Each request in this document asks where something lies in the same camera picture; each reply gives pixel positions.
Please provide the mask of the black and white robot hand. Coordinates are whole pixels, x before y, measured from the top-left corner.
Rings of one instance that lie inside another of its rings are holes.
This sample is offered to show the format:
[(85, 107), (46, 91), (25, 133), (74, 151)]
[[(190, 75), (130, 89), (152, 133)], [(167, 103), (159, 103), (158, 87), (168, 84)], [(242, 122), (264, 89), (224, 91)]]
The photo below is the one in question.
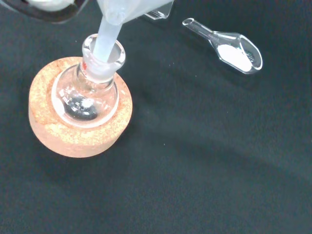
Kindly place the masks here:
[(64, 23), (75, 17), (87, 0), (2, 0), (0, 5), (33, 19)]

